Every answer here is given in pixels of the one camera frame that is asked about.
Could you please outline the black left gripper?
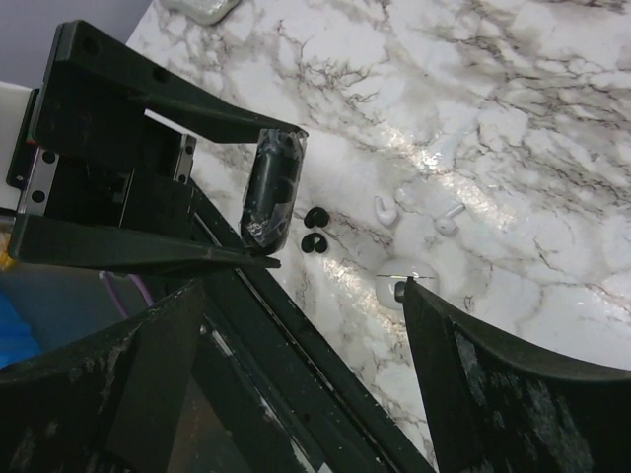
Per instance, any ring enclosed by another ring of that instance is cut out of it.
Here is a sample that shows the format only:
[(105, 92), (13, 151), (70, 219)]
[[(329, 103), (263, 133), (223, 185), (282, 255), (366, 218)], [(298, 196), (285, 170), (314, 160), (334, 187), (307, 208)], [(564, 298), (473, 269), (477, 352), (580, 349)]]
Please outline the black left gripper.
[[(222, 101), (84, 20), (60, 24), (55, 35), (55, 65), (214, 143), (255, 143), (262, 130), (307, 134), (298, 125)], [(145, 116), (122, 162), (54, 152), (29, 135), (37, 95), (36, 89), (5, 91), (5, 208), (43, 215), (16, 217), (11, 258), (131, 274), (280, 266), (275, 258), (216, 244), (119, 229), (191, 227), (195, 138)]]

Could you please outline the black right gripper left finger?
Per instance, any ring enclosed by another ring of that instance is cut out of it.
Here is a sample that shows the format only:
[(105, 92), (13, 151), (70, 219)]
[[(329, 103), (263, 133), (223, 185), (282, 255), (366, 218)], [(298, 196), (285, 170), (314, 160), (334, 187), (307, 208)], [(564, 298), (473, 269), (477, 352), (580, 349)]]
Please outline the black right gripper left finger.
[(204, 290), (191, 281), (135, 316), (2, 369), (2, 471), (166, 471), (203, 311)]

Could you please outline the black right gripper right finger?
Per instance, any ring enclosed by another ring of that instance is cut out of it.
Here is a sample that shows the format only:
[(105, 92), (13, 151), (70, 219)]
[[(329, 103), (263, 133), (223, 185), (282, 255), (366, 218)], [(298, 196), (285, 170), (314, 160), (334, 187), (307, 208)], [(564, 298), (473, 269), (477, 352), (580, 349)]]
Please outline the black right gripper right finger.
[(413, 279), (402, 307), (440, 471), (629, 471), (628, 370), (538, 347)]

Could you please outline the black earbud charging case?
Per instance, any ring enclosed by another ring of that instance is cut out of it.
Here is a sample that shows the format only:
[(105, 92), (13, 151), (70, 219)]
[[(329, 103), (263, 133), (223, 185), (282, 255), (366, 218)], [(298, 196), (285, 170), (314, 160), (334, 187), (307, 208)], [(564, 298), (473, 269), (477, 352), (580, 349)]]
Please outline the black earbud charging case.
[(304, 130), (259, 134), (240, 220), (244, 246), (255, 256), (271, 255), (287, 240), (307, 138)]

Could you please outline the black earbud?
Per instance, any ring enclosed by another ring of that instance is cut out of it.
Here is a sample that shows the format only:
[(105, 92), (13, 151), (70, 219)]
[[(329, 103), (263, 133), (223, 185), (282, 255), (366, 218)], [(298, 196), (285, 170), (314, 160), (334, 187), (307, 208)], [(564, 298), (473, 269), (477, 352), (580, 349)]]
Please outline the black earbud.
[(316, 252), (323, 254), (328, 250), (328, 243), (324, 235), (320, 233), (310, 233), (301, 240), (301, 251), (303, 253)]
[(304, 218), (304, 225), (306, 228), (324, 228), (330, 222), (329, 213), (322, 207), (313, 207), (310, 209)]

